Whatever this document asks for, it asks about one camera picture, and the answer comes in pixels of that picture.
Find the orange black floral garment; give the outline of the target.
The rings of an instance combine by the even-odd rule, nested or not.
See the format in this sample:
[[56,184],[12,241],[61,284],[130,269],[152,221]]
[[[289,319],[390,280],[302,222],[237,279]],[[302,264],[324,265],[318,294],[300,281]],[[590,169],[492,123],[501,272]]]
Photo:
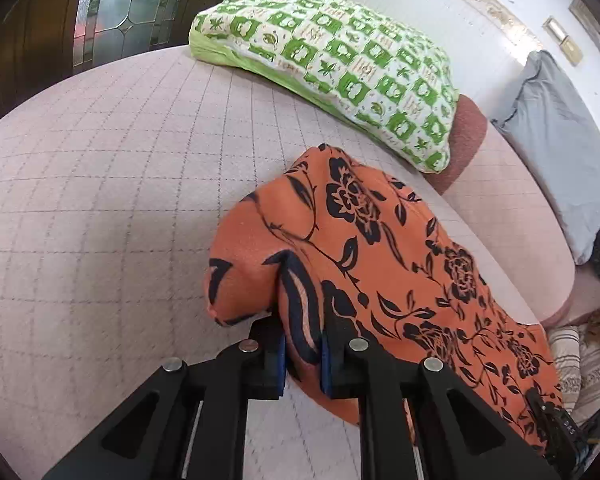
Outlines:
[[328,316],[400,360],[440,360],[532,448],[545,448],[524,397],[562,398],[544,328],[498,304],[475,258],[411,188],[340,148],[309,148],[224,216],[206,289],[221,325],[278,314],[290,374],[350,424],[358,404],[320,387]]

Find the striped beige blanket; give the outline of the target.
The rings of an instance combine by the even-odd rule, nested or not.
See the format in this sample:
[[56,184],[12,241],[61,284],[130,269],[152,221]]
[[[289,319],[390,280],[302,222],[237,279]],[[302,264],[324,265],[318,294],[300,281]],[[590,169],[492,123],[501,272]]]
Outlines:
[[600,409],[600,343],[587,342],[585,334],[585,325],[547,332],[562,404],[579,427]]

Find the pink quilted bolster cushion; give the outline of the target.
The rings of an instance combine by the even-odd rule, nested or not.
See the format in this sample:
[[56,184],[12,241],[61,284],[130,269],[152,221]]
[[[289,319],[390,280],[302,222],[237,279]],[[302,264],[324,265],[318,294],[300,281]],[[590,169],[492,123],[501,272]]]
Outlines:
[[477,235],[546,327],[568,310],[576,266],[562,228],[531,172],[468,98],[460,96],[451,161],[425,179]]

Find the pink quilted bed cover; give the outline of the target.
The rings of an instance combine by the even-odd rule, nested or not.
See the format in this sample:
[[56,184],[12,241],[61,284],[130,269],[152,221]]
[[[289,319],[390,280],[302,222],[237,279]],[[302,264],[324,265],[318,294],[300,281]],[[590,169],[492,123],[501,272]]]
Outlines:
[[186,47],[124,58],[0,120],[0,452],[20,478],[43,477],[166,358],[245,336],[204,306],[216,225],[322,143],[412,188],[498,303],[534,322],[460,216],[362,132]]

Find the grey pillow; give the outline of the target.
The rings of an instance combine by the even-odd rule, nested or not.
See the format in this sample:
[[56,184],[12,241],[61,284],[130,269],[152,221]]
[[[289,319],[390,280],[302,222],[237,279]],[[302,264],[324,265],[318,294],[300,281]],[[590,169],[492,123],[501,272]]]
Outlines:
[[550,52],[529,53],[491,122],[550,203],[574,262],[588,262],[600,230],[600,130]]

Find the green white patterned pillow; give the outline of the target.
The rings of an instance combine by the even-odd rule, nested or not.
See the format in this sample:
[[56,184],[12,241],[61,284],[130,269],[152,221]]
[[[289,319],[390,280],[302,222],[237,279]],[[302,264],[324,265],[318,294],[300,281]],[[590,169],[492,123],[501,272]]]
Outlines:
[[302,96],[421,172],[449,166],[451,63],[412,26],[350,0],[223,0],[194,17],[188,45]]

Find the stained glass wooden door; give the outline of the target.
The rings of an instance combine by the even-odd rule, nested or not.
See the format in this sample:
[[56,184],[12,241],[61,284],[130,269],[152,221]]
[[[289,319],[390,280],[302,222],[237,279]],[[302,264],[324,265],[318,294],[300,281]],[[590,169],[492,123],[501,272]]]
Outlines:
[[185,44],[195,14],[222,0],[0,0],[0,119],[93,67]]

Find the wall switch plates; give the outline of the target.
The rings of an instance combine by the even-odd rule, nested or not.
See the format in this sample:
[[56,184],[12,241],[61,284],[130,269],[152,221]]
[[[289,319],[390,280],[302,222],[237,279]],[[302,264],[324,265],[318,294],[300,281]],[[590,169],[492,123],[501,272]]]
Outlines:
[[558,23],[556,18],[550,16],[543,23],[543,29],[558,44],[559,49],[572,66],[578,66],[583,58],[583,53],[568,32]]

